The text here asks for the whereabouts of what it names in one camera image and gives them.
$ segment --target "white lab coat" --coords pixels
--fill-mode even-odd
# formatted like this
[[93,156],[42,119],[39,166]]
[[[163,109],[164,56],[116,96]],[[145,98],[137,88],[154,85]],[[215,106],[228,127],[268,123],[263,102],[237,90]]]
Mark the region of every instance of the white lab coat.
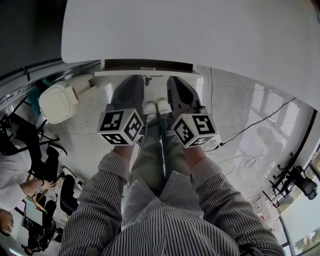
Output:
[[[17,139],[11,142],[17,149],[26,145]],[[28,150],[14,155],[0,154],[0,208],[11,211],[26,195],[20,184],[26,182],[31,169],[31,157]]]

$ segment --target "white table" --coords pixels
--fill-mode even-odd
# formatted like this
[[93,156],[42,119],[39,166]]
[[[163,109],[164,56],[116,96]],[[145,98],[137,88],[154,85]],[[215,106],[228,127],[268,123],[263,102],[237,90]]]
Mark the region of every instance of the white table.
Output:
[[214,67],[320,110],[320,24],[309,0],[68,0],[62,58]]

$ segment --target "gray pants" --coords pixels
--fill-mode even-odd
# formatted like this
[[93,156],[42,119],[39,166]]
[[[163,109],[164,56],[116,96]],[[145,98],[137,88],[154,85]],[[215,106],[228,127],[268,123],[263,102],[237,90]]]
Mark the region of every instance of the gray pants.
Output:
[[150,190],[159,197],[172,171],[190,175],[182,147],[176,136],[166,136],[164,116],[161,116],[158,122],[147,126],[140,154],[131,169],[129,185],[141,177]]

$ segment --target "white box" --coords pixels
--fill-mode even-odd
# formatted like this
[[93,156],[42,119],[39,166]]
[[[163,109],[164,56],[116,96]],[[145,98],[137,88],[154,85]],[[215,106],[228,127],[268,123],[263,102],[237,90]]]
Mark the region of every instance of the white box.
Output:
[[111,145],[129,146],[136,141],[143,122],[136,109],[121,109],[102,112],[98,131]]
[[181,114],[172,126],[184,148],[192,148],[215,140],[216,145],[221,141],[212,116],[208,114]]

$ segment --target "white sneaker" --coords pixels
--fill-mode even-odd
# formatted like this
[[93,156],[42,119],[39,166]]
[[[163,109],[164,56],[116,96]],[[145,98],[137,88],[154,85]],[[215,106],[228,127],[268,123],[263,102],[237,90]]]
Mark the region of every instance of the white sneaker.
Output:
[[49,147],[54,148],[56,151],[58,151],[60,158],[61,157],[66,157],[67,154],[68,154],[67,151],[62,146],[60,146],[59,144],[49,142],[48,148]]
[[72,173],[72,171],[69,168],[62,166],[62,171],[65,176],[70,175],[74,178],[74,180],[77,179],[77,177]]
[[147,102],[143,108],[143,114],[148,115],[146,123],[156,120],[157,119],[156,105],[151,101]]
[[84,188],[85,188],[85,184],[84,184],[84,182],[82,181],[82,180],[80,180],[80,179],[76,179],[75,180],[75,184],[76,184],[76,186],[82,191],[82,190],[84,190]]
[[171,112],[171,107],[170,107],[167,99],[160,98],[157,100],[156,104],[158,106],[158,111],[159,111],[160,115],[168,114]]

